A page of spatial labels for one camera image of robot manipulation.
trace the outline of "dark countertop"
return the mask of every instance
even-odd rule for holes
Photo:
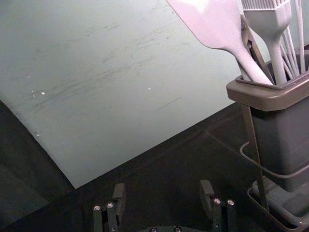
[[[216,196],[237,203],[240,232],[279,231],[249,201],[254,167],[239,155],[247,142],[241,108],[232,104],[3,231],[92,231],[92,206],[104,203],[116,183],[126,185],[121,230],[182,225],[210,230],[199,199],[199,180]]]

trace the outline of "gray plastic container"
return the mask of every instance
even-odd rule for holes
[[[281,86],[240,76],[226,89],[230,99],[251,109],[262,166],[288,175],[309,165],[309,71]],[[309,169],[292,178],[265,175],[288,192],[309,181]]]

